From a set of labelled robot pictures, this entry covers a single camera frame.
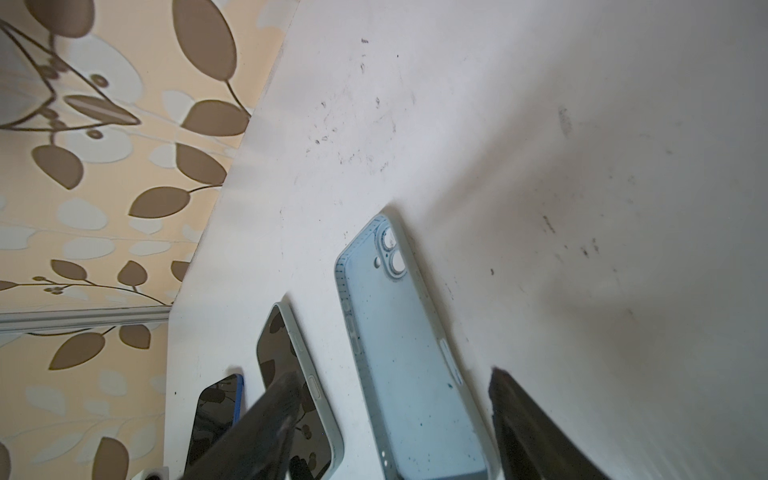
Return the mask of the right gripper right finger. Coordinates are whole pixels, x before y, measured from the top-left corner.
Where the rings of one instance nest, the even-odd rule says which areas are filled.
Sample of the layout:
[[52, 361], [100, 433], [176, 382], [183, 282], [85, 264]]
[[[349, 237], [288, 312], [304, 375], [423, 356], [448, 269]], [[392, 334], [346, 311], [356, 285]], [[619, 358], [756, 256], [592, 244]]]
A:
[[505, 370], [488, 387], [493, 428], [507, 479], [605, 479], [598, 468]]

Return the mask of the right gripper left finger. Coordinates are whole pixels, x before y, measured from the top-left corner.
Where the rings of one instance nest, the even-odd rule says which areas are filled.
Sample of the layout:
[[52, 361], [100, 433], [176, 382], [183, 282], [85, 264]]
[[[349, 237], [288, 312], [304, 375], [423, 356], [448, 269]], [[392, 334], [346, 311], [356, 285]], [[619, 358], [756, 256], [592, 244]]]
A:
[[184, 479], [285, 479], [298, 417], [299, 382], [286, 374], [240, 414], [236, 424]]

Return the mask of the black smartphone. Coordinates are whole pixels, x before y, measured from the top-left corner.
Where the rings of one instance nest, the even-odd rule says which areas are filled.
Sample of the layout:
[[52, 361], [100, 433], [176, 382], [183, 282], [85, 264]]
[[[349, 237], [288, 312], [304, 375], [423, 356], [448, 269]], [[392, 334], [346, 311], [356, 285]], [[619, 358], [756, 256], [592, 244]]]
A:
[[299, 382], [298, 417], [289, 459], [292, 479], [329, 479], [341, 465], [344, 443], [298, 322], [289, 304], [275, 303], [256, 345], [265, 387], [286, 374]]
[[240, 418], [244, 378], [231, 374], [205, 387], [197, 400], [184, 471], [200, 460]]

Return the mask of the light blue phone case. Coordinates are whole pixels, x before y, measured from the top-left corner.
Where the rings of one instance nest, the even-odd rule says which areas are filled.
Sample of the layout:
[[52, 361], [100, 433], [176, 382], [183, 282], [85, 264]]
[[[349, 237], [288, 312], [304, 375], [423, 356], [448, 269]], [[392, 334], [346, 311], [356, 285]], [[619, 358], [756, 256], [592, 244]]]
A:
[[494, 442], [402, 226], [373, 217], [334, 276], [383, 475], [494, 479]]

